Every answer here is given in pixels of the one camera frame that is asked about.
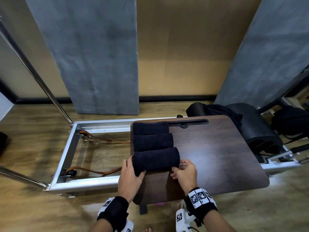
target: floor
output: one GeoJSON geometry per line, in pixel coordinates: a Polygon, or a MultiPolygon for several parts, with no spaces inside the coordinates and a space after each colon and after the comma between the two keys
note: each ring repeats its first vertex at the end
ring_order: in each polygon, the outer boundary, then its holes
{"type": "MultiPolygon", "coordinates": [[[[192,102],[141,103],[139,116],[77,115],[72,105],[63,105],[72,120],[102,120],[185,115],[192,102]]],[[[49,183],[70,130],[53,105],[16,105],[0,122],[0,131],[11,141],[0,157],[0,165],[49,183]]],[[[112,138],[123,138],[115,134],[112,138]]],[[[300,140],[294,146],[308,143],[300,140]]],[[[102,148],[81,141],[74,164],[108,170],[129,156],[126,146],[102,148]]],[[[7,178],[0,178],[0,231],[87,231],[97,211],[115,190],[79,193],[73,199],[43,192],[7,178]]],[[[216,195],[219,212],[237,231],[309,231],[309,164],[270,178],[264,189],[216,195]]],[[[129,219],[133,231],[152,226],[154,231],[175,231],[178,203],[149,205],[139,215],[131,203],[129,219]]]]}

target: wooden table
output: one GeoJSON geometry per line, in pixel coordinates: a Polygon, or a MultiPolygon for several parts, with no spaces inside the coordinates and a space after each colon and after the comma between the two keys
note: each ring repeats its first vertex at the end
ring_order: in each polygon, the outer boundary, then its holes
{"type": "MultiPolygon", "coordinates": [[[[264,188],[269,179],[232,120],[224,115],[185,117],[138,122],[192,120],[206,118],[208,124],[170,127],[174,147],[181,159],[189,159],[198,171],[197,184],[210,195],[264,188]]],[[[131,126],[131,155],[133,134],[131,126]]],[[[137,205],[184,199],[185,195],[170,172],[147,173],[133,199],[137,205]]]]}

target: brown strap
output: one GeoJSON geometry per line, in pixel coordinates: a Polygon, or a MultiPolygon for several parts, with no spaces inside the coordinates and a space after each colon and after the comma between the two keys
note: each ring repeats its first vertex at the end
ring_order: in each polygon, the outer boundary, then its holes
{"type": "Polygon", "coordinates": [[[91,133],[81,130],[79,134],[83,135],[83,139],[92,141],[92,142],[102,142],[102,143],[107,143],[107,144],[112,144],[112,143],[123,143],[123,144],[130,144],[130,141],[114,141],[112,139],[102,139],[102,138],[97,138],[96,136],[92,135],[91,133]]]}
{"type": "Polygon", "coordinates": [[[111,174],[111,173],[114,173],[114,172],[118,172],[121,170],[122,167],[120,168],[116,168],[116,169],[112,169],[112,170],[109,170],[109,171],[105,171],[105,172],[98,172],[98,171],[93,171],[93,170],[90,170],[90,169],[86,169],[86,168],[82,168],[82,167],[78,167],[78,166],[73,166],[73,167],[70,167],[66,170],[66,174],[71,171],[71,170],[76,170],[76,169],[79,169],[79,170],[83,170],[83,171],[87,171],[87,172],[92,172],[92,173],[97,173],[97,174],[102,174],[102,175],[108,175],[108,174],[111,174]]]}

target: folded towel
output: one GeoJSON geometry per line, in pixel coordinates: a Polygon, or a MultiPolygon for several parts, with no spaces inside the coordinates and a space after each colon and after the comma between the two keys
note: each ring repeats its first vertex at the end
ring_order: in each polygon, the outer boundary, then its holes
{"type": "Polygon", "coordinates": [[[142,171],[170,171],[179,167],[180,156],[176,147],[155,151],[134,152],[132,159],[135,175],[142,171]]]}
{"type": "Polygon", "coordinates": [[[138,135],[133,137],[134,151],[153,151],[174,146],[173,135],[153,134],[153,135],[138,135]]]}
{"type": "Polygon", "coordinates": [[[155,123],[133,123],[133,135],[151,135],[151,134],[165,134],[169,133],[167,121],[155,122],[155,123]]]}

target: black wristband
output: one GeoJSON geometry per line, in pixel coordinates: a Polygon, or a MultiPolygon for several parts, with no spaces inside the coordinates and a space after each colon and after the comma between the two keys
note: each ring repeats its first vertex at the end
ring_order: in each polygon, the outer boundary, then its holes
{"type": "Polygon", "coordinates": [[[127,222],[128,201],[121,196],[116,196],[113,200],[107,201],[104,206],[107,208],[99,214],[97,220],[105,219],[111,224],[113,231],[122,231],[127,222]]]}
{"type": "Polygon", "coordinates": [[[195,215],[197,219],[203,222],[204,217],[211,210],[218,211],[216,204],[212,197],[199,187],[193,188],[187,197],[184,199],[187,210],[195,215]]]}

